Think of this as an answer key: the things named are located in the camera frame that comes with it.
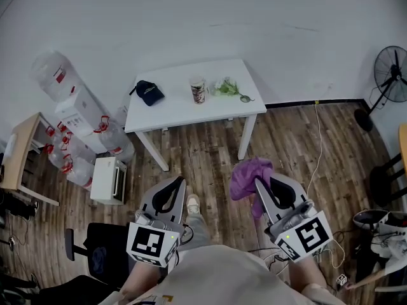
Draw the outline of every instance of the black chair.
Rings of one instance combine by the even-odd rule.
[[[75,261],[75,253],[88,257],[91,276],[121,288],[135,264],[126,252],[127,234],[128,226],[93,222],[83,243],[86,248],[81,248],[74,244],[73,229],[66,229],[66,255],[71,261]]]

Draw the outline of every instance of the gray pants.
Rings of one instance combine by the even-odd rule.
[[[186,223],[193,230],[193,238],[187,244],[181,245],[178,252],[192,250],[193,248],[206,247],[210,245],[209,230],[205,220],[200,213],[188,215]],[[192,236],[191,230],[187,227],[186,234],[181,239],[181,243],[188,241]]]

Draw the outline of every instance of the black baseboard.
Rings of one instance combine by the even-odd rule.
[[[361,103],[365,110],[370,110],[368,103],[363,98],[349,98],[349,99],[324,99],[319,100],[320,104],[337,104],[337,103]],[[278,107],[291,107],[291,106],[303,106],[303,105],[314,105],[314,100],[304,100],[301,102],[287,102],[287,103],[275,103],[266,104],[267,109],[276,109]]]

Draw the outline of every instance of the black fan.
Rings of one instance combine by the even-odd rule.
[[[373,128],[370,113],[376,108],[383,97],[392,102],[407,101],[407,64],[404,61],[407,51],[399,46],[384,48],[376,58],[374,75],[376,85],[382,93],[374,106],[368,111],[357,109],[355,119],[357,124],[365,131]]]

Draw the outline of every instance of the purple cloth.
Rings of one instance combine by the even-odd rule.
[[[229,194],[232,200],[240,200],[256,192],[254,179],[260,176],[270,187],[270,176],[273,173],[272,162],[255,157],[238,164],[231,173]],[[252,215],[258,219],[263,214],[261,202],[256,198],[252,206]]]

